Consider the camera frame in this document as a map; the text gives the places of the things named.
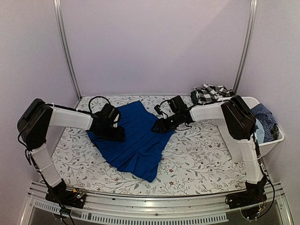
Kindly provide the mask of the blue pleated skirt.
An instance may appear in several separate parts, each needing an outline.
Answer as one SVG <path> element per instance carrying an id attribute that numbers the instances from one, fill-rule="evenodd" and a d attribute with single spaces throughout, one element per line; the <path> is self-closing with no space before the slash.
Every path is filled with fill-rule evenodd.
<path id="1" fill-rule="evenodd" d="M 119 125 L 125 129 L 125 140 L 115 142 L 104 140 L 88 131 L 88 137 L 98 148 L 102 157 L 120 172 L 153 182 L 157 176 L 162 151 L 174 131 L 156 133 L 151 130 L 158 119 L 148 112 L 141 101 L 135 101 L 118 108 L 121 112 Z"/>

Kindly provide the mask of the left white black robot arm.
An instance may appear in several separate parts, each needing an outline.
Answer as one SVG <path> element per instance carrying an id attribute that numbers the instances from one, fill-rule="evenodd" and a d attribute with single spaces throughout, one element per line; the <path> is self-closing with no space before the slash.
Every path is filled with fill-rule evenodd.
<path id="1" fill-rule="evenodd" d="M 17 123 L 18 141 L 25 147 L 26 157 L 52 187 L 51 195 L 59 203 L 66 203 L 70 194 L 60 184 L 64 181 L 57 171 L 48 149 L 49 130 L 52 127 L 75 128 L 89 131 L 104 140 L 123 142 L 125 129 L 118 126 L 121 112 L 106 103 L 101 110 L 92 112 L 34 99 Z"/>

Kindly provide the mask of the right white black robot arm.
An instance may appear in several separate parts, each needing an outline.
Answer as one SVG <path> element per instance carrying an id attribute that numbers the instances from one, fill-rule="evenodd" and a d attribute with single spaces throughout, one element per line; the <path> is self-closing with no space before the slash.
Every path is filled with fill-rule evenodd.
<path id="1" fill-rule="evenodd" d="M 151 130 L 166 133 L 179 125 L 189 125 L 202 120 L 214 120 L 230 152 L 232 161 L 243 162 L 246 169 L 246 186 L 252 186 L 243 193 L 242 200 L 253 204 L 260 198 L 258 185 L 266 184 L 261 169 L 261 153 L 256 140 L 256 119 L 241 96 L 233 96 L 208 104 L 187 106 L 180 96 L 168 101 L 172 116 L 155 121 Z"/>

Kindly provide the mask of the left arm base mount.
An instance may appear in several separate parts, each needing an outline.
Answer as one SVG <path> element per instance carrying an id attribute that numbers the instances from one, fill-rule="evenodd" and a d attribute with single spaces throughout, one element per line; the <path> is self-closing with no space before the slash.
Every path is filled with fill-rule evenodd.
<path id="1" fill-rule="evenodd" d="M 65 206 L 83 209 L 86 200 L 86 192 L 80 188 L 68 190 L 64 181 L 55 187 L 49 187 L 45 197 L 53 203 L 61 203 Z"/>

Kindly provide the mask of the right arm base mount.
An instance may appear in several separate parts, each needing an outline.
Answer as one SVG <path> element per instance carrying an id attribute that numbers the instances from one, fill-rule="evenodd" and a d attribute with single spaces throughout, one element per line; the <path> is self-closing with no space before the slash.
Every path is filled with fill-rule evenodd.
<path id="1" fill-rule="evenodd" d="M 238 192 L 237 194 L 228 194 L 225 198 L 225 203 L 230 209 L 262 203 L 267 200 L 264 186 L 264 183 L 252 184 L 246 182 L 246 191 Z"/>

